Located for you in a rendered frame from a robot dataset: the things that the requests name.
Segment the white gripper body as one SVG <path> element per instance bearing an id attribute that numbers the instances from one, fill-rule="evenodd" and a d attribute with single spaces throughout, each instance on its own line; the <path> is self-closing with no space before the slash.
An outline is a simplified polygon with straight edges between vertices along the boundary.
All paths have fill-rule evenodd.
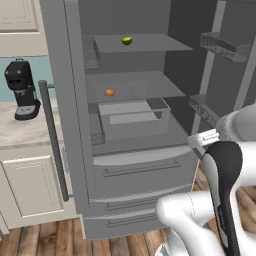
<path id="1" fill-rule="evenodd" d="M 187 138 L 187 143 L 191 148 L 199 148 L 212 144 L 219 140 L 219 133 L 215 129 L 204 131 Z"/>

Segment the grey fridge drawer front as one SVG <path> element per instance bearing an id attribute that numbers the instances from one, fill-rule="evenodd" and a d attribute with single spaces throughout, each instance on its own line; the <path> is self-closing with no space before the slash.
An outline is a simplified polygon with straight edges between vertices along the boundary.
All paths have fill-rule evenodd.
<path id="1" fill-rule="evenodd" d="M 84 227 L 86 238 L 88 240 L 110 239 L 165 228 L 165 225 L 158 220 L 158 217 L 155 220 L 144 221 L 130 225 L 123 225 L 113 228 L 106 227 L 106 223 L 109 219 L 128 218 L 151 213 L 156 215 L 154 209 L 146 209 L 118 215 L 85 218 Z"/>
<path id="2" fill-rule="evenodd" d="M 109 171 L 168 164 L 177 159 L 182 166 L 129 175 L 104 177 Z M 198 158 L 188 146 L 113 154 L 94 158 L 96 189 L 91 199 L 142 194 L 191 184 Z"/>
<path id="3" fill-rule="evenodd" d="M 108 216 L 108 215 L 118 215 L 133 211 L 141 211 L 146 209 L 152 209 L 155 207 L 156 203 L 148 204 L 148 205 L 141 205 L 138 207 L 131 207 L 126 209 L 119 209 L 114 211 L 106 211 L 105 207 L 107 203 L 121 203 L 121 202 L 131 202 L 133 200 L 144 199 L 144 198 L 151 198 L 151 197 L 163 197 L 171 194 L 179 194 L 184 192 L 190 192 L 192 189 L 191 184 L 181 185 L 178 187 L 168 188 L 164 190 L 152 191 L 148 193 L 142 194 L 133 194 L 128 196 L 122 197 L 115 197 L 115 198 L 100 198 L 100 199 L 91 199 L 90 200 L 90 215 L 93 217 L 97 216 Z"/>

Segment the grey fridge right door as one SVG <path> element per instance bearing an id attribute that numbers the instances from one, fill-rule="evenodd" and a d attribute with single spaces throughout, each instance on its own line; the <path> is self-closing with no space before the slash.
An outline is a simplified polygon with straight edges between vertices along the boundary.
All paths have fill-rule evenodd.
<path id="1" fill-rule="evenodd" d="M 205 61 L 199 91 L 190 98 L 193 134 L 214 127 L 220 117 L 243 106 L 256 65 L 256 0 L 203 0 L 199 10 L 203 29 L 198 48 Z M 201 34 L 207 32 L 220 32 L 235 46 L 250 44 L 247 60 L 232 62 L 201 47 Z"/>

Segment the grey fridge door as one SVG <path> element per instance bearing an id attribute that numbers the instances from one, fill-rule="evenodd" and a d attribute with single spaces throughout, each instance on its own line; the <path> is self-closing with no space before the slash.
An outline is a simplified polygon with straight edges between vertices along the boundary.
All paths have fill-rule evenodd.
<path id="1" fill-rule="evenodd" d="M 95 189 L 78 0 L 40 0 L 76 210 Z"/>
<path id="2" fill-rule="evenodd" d="M 203 29 L 198 48 L 205 61 L 199 91 L 190 98 L 193 134 L 214 127 L 220 117 L 243 106 L 256 65 L 256 0 L 203 0 L 199 10 Z M 235 46 L 250 44 L 247 60 L 232 62 L 201 47 L 201 34 L 207 32 L 220 32 Z"/>

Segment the clear fridge crisper drawer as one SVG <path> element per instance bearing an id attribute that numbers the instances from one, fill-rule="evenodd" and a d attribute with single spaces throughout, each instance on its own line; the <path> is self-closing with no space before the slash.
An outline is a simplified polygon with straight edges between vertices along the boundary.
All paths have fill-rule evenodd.
<path id="1" fill-rule="evenodd" d="M 107 140 L 165 134 L 170 120 L 162 98 L 100 103 L 99 112 Z"/>

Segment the glass fridge shelf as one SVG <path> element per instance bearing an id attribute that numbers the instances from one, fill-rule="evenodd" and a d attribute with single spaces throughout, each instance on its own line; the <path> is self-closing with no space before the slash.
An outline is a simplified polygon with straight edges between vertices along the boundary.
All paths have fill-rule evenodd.
<path id="1" fill-rule="evenodd" d="M 122 43 L 123 35 L 95 35 L 100 53 L 191 51 L 191 48 L 165 34 L 133 34 L 130 45 Z"/>
<path id="2" fill-rule="evenodd" d="M 90 103 L 184 96 L 161 71 L 87 75 L 86 86 Z M 114 96 L 107 96 L 106 89 L 113 89 Z"/>

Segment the grey fridge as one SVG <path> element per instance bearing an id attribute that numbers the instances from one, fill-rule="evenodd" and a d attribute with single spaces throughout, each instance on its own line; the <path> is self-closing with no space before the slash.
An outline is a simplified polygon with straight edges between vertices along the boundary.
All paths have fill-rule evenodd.
<path id="1" fill-rule="evenodd" d="M 105 137 L 105 143 L 99 145 L 91 142 L 94 178 L 95 157 L 188 146 L 187 138 L 194 135 L 191 130 L 195 115 L 190 98 L 199 91 L 205 61 L 205 54 L 198 48 L 199 34 L 203 29 L 199 8 L 203 0 L 78 0 L 78 5 L 81 38 L 165 34 L 191 48 L 191 51 L 99 52 L 98 69 L 87 70 L 84 65 L 85 81 L 87 75 L 94 74 L 161 71 L 184 93 L 184 96 L 159 97 L 170 107 L 165 134 L 115 140 Z M 256 65 L 241 108 L 255 102 Z M 100 117 L 100 103 L 90 103 L 88 93 L 87 104 L 88 114 L 97 113 Z"/>

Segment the grey fridge left door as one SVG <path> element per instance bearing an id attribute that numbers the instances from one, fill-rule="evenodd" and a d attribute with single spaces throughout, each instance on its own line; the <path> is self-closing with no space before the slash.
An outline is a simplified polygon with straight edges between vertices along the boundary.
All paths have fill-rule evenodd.
<path id="1" fill-rule="evenodd" d="M 78 0 L 40 0 L 76 210 L 95 189 Z"/>

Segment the clear door shelf bin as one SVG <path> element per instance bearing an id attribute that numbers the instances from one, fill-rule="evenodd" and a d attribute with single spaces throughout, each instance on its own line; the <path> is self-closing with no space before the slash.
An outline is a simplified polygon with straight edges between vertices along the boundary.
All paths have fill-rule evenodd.
<path id="1" fill-rule="evenodd" d="M 91 142 L 93 145 L 99 145 L 105 143 L 105 135 L 102 129 L 102 124 L 100 117 L 97 113 L 92 113 L 89 115 L 90 121 L 90 135 Z"/>
<path id="2" fill-rule="evenodd" d="M 232 62 L 245 62 L 249 56 L 251 45 L 235 46 L 220 37 L 220 32 L 201 34 L 200 46 Z"/>
<path id="3" fill-rule="evenodd" d="M 87 70 L 98 69 L 100 67 L 99 50 L 94 37 L 83 36 L 82 46 L 83 46 L 83 58 L 84 58 L 85 68 Z"/>

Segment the cream base cupboard door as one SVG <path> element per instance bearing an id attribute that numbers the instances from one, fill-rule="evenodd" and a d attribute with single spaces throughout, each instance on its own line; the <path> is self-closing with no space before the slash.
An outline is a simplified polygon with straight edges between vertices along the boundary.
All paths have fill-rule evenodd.
<path id="1" fill-rule="evenodd" d="M 1 162 L 0 211 L 9 229 L 76 216 L 74 200 L 62 199 L 50 155 Z"/>

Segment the black coffee machine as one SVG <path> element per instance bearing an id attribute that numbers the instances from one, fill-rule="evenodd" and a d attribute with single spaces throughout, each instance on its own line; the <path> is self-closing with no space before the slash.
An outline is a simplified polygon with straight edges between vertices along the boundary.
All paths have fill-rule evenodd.
<path id="1" fill-rule="evenodd" d="M 22 58 L 12 61 L 4 75 L 17 103 L 14 118 L 18 121 L 34 119 L 39 113 L 41 103 L 37 98 L 29 62 Z"/>

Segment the cream wall cupboard door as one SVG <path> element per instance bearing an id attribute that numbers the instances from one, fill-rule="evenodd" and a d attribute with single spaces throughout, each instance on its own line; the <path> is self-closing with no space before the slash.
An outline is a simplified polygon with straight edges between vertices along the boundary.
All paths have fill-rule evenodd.
<path id="1" fill-rule="evenodd" d="M 47 55 L 39 0 L 0 0 L 0 57 Z"/>

